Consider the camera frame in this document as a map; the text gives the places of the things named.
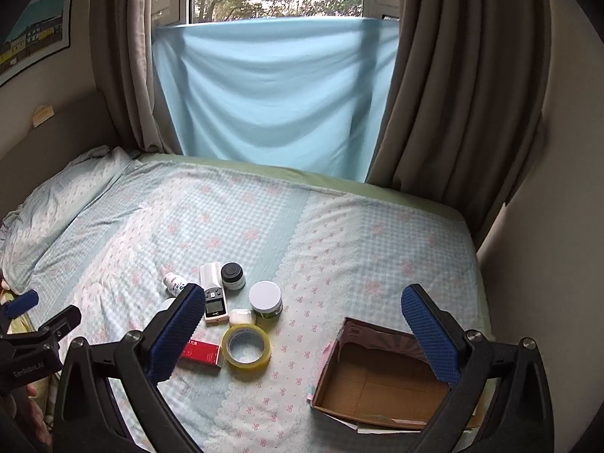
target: clear tape roll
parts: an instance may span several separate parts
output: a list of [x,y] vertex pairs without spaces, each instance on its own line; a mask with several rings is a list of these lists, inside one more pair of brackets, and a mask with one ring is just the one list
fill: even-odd
[[271,359],[271,342],[267,333],[256,325],[234,325],[222,338],[222,352],[236,368],[255,370]]

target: headboard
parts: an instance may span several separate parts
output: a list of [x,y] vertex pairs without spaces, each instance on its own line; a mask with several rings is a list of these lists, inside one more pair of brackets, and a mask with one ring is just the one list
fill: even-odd
[[78,155],[118,144],[101,92],[55,114],[0,159],[0,220]]

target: picture frame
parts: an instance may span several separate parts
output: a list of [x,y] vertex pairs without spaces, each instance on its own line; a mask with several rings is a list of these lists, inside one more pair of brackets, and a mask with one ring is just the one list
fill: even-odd
[[72,0],[31,0],[0,46],[0,87],[71,46]]

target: green mattress edge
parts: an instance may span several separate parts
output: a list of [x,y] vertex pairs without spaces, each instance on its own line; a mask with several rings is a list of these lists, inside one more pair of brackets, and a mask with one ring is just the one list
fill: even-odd
[[[337,179],[336,177],[330,177],[323,174],[302,172],[294,168],[256,165],[254,163],[197,158],[192,156],[165,153],[143,153],[140,155],[140,157],[138,157],[138,160],[143,163],[172,161],[228,168],[238,172],[256,174],[271,177],[273,179],[289,180],[290,182],[297,182],[300,184],[325,189],[333,189],[335,191],[343,191],[345,193],[356,194],[358,196],[368,197],[370,199],[377,199],[409,208],[427,211],[451,220],[464,221],[463,216],[461,216],[457,210],[434,201],[428,201],[427,199],[422,199],[410,194],[402,194],[400,192],[393,191],[392,189],[386,189],[376,185],[355,182],[353,180]],[[476,261],[476,282],[478,284],[478,307],[482,317],[482,329],[485,331],[487,338],[492,339],[493,335],[491,332],[490,318],[488,317],[487,298],[484,291],[482,276],[478,269],[478,261]]]

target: open cardboard box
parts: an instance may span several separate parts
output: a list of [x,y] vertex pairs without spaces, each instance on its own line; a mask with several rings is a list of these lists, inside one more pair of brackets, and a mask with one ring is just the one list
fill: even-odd
[[[447,395],[413,334],[346,318],[311,406],[359,433],[419,432]],[[482,421],[476,407],[468,428]]]

